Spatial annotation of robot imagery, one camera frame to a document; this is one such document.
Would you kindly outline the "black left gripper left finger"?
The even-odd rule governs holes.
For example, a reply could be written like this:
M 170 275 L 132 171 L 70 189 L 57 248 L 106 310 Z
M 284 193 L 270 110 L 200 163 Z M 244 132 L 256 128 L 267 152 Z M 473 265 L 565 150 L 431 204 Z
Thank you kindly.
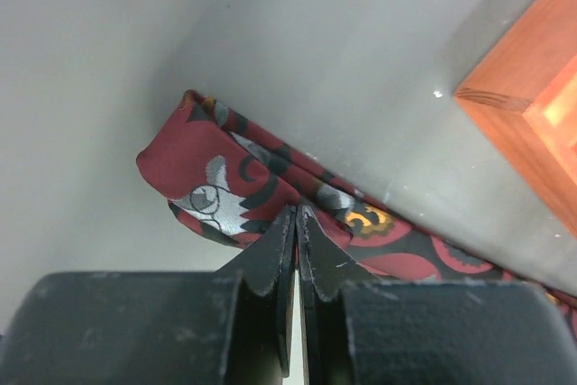
M 280 384 L 289 374 L 296 210 L 215 271 L 60 272 L 1 340 L 4 384 Z

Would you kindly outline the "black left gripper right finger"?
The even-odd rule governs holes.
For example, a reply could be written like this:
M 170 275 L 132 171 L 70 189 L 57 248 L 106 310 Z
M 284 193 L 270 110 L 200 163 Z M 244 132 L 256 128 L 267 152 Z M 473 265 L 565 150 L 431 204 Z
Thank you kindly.
M 309 206 L 296 230 L 307 383 L 575 383 L 575 339 L 540 288 L 383 280 Z

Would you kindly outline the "red patterned necktie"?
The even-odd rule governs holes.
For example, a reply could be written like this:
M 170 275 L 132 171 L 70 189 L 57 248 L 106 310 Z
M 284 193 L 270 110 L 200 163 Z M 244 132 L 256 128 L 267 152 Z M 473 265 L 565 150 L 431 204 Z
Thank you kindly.
M 390 280 L 516 281 L 388 210 L 243 115 L 189 90 L 138 153 L 142 178 L 200 236 L 246 248 L 292 207 L 302 233 L 322 236 L 370 274 Z

